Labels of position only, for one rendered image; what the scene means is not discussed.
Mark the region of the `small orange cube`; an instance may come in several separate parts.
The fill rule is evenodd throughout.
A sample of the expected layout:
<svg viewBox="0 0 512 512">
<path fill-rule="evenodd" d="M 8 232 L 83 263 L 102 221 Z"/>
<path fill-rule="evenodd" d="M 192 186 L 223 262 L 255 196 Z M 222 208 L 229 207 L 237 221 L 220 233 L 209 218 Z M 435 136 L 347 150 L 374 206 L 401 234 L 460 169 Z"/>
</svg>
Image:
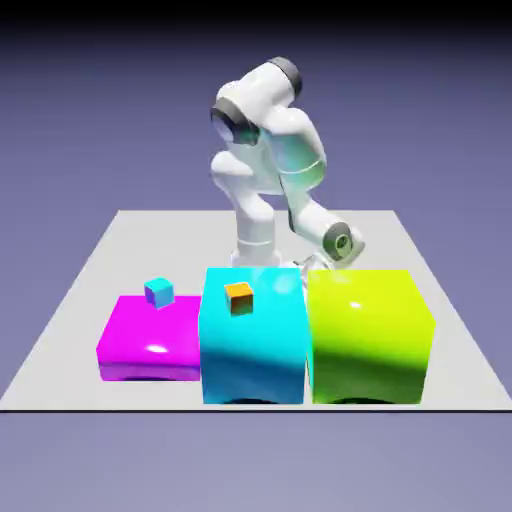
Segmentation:
<svg viewBox="0 0 512 512">
<path fill-rule="evenodd" d="M 228 310 L 232 316 L 240 316 L 253 312 L 254 293 L 248 282 L 226 284 L 224 291 Z"/>
</svg>

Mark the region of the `large yellow-green box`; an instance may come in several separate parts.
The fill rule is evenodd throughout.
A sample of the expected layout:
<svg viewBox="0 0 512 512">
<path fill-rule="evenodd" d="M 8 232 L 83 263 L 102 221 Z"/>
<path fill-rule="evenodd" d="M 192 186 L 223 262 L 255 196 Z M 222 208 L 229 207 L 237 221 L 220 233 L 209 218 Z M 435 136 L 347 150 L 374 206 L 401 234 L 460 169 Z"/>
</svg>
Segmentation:
<svg viewBox="0 0 512 512">
<path fill-rule="evenodd" d="M 308 274 L 315 404 L 421 402 L 436 321 L 406 269 Z"/>
</svg>

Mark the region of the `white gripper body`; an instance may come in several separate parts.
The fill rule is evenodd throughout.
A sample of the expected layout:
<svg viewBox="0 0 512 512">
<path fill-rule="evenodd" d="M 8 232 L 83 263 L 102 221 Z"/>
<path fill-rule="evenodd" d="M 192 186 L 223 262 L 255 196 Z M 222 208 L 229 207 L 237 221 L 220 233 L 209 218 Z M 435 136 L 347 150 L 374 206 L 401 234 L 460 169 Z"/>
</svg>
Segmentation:
<svg viewBox="0 0 512 512">
<path fill-rule="evenodd" d="M 332 264 L 328 258 L 326 258 L 322 253 L 315 252 L 312 255 L 308 256 L 304 260 L 296 261 L 293 260 L 291 262 L 293 267 L 297 267 L 301 273 L 308 273 L 312 270 L 331 270 Z"/>
</svg>

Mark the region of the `large magenta box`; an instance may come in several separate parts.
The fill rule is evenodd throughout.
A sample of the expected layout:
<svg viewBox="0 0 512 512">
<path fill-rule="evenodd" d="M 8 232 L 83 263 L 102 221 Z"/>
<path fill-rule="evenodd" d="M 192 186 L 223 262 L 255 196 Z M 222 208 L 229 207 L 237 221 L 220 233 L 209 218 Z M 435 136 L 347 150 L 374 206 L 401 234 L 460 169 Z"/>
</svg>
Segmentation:
<svg viewBox="0 0 512 512">
<path fill-rule="evenodd" d="M 157 309 L 143 296 L 119 297 L 96 347 L 101 379 L 198 381 L 200 304 L 185 295 Z"/>
</svg>

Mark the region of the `large cyan box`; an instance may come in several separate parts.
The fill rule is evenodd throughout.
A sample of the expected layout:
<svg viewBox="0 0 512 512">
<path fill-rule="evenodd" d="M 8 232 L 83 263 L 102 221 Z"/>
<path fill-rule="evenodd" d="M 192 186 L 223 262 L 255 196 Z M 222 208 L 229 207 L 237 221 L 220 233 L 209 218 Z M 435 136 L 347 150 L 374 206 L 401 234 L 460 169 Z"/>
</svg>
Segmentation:
<svg viewBox="0 0 512 512">
<path fill-rule="evenodd" d="M 225 287 L 246 282 L 253 311 L 230 312 Z M 311 334 L 299 270 L 207 270 L 199 313 L 203 402 L 301 404 Z"/>
</svg>

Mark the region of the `small cyan cube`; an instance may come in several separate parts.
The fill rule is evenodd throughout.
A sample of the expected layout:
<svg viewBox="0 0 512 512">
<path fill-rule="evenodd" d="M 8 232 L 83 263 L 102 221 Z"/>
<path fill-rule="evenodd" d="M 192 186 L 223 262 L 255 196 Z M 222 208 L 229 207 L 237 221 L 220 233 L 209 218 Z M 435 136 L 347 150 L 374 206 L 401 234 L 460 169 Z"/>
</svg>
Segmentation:
<svg viewBox="0 0 512 512">
<path fill-rule="evenodd" d="M 148 303 L 161 309 L 174 302 L 174 285 L 164 277 L 157 277 L 144 283 L 144 294 Z"/>
</svg>

